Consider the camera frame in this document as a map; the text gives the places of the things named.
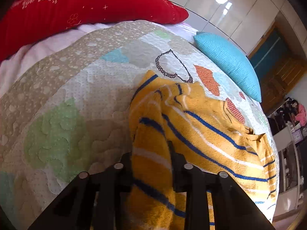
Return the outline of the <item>white open shelf unit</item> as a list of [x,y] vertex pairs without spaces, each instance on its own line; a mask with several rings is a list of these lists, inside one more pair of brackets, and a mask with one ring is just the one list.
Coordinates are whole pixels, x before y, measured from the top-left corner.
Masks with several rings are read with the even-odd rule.
[[287,97],[268,116],[279,157],[279,196],[275,218],[288,215],[306,199],[306,125],[295,121],[299,102]]

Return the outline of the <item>patchwork quilted bedspread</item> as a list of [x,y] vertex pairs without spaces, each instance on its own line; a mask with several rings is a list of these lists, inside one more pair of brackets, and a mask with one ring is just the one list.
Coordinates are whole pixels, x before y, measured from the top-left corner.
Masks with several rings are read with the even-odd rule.
[[1,207],[27,229],[82,171],[105,170],[132,153],[130,105],[148,71],[201,83],[232,101],[239,120],[276,145],[258,102],[183,38],[146,21],[88,33],[29,68],[1,100]]

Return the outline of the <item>white wardrobe doors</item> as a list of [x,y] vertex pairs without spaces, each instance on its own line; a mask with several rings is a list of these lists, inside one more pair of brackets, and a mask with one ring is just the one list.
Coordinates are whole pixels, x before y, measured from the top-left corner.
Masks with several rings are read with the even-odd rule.
[[288,0],[170,0],[189,12],[192,27],[219,34],[246,55],[256,51],[274,25],[290,49],[306,57],[306,27]]

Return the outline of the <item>turquoise knit pillow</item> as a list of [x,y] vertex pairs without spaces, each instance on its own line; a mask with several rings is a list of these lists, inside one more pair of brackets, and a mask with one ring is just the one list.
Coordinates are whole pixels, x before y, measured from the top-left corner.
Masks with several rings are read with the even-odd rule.
[[215,63],[250,98],[262,102],[256,72],[248,58],[225,38],[208,32],[197,32],[194,43],[198,50]]

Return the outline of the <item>wooden door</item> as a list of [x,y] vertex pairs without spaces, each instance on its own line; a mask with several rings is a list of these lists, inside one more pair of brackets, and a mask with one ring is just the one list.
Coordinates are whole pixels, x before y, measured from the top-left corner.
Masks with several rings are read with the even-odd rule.
[[306,58],[299,54],[292,36],[275,22],[248,56],[260,82],[265,115],[283,103],[306,72]]

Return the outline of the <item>pink cloth on shelf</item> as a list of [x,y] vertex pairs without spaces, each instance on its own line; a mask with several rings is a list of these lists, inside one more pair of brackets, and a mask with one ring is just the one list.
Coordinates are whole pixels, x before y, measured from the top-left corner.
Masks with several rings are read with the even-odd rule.
[[295,115],[295,121],[300,123],[300,126],[306,125],[306,110],[302,104],[298,104],[298,113]]

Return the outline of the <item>red embroidered pillow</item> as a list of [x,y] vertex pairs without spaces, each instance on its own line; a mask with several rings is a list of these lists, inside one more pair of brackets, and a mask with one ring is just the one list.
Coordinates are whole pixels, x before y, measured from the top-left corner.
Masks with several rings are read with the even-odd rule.
[[81,24],[147,20],[177,24],[188,12],[169,0],[15,0],[1,19],[1,60]]

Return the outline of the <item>yellow striped knit sweater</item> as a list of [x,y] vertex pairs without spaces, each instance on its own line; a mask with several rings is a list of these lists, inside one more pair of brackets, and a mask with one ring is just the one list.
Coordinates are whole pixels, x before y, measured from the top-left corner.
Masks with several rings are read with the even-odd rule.
[[276,157],[267,136],[256,135],[238,116],[232,101],[207,97],[201,83],[177,83],[148,71],[130,105],[134,184],[124,229],[183,229],[186,194],[172,187],[169,142],[199,169],[227,172],[271,220]]

